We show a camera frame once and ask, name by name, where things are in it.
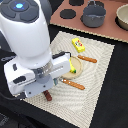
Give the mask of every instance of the toy banana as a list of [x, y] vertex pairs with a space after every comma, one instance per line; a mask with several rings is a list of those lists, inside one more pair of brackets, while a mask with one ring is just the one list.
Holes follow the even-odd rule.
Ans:
[[69, 62], [70, 62], [70, 67], [71, 67], [70, 72], [76, 73], [76, 69], [73, 67], [73, 65], [72, 65], [72, 63], [71, 63], [71, 58], [69, 59]]

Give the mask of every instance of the table surface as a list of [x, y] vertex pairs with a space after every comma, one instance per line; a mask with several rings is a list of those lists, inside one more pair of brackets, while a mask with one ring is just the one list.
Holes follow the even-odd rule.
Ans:
[[[63, 0], [50, 0], [53, 12]], [[128, 44], [81, 33], [66, 28], [49, 25], [51, 42], [59, 31], [99, 40], [115, 45], [109, 67], [103, 82], [99, 100], [95, 108], [90, 128], [127, 128], [128, 127]], [[15, 55], [0, 50], [0, 59]], [[4, 64], [0, 62], [0, 92], [12, 97], [4, 75]], [[24, 101], [9, 101], [0, 97], [0, 105], [11, 111], [24, 114], [49, 126], [50, 128], [76, 128], [76, 126]]]

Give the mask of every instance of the pan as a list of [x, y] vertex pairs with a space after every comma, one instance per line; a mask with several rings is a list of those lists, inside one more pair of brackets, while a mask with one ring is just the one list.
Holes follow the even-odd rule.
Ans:
[[100, 27], [104, 23], [106, 10], [96, 5], [94, 0], [88, 1], [87, 7], [83, 10], [83, 23], [88, 27]]

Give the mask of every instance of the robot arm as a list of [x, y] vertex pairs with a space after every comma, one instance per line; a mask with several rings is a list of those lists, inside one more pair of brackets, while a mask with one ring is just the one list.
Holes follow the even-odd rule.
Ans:
[[54, 78], [70, 71], [70, 53], [52, 56], [49, 47], [51, 14], [48, 0], [4, 0], [0, 4], [0, 44], [16, 54], [4, 65], [12, 95], [37, 95], [50, 89]]

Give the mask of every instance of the black cable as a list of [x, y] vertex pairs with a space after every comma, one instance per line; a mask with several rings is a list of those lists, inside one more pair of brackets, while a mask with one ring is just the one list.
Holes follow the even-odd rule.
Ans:
[[20, 95], [18, 95], [15, 98], [8, 98], [8, 97], [4, 96], [1, 92], [0, 92], [0, 96], [2, 96], [3, 98], [5, 98], [7, 100], [19, 100], [19, 99], [25, 99], [26, 98], [26, 95], [24, 92], [20, 93]]

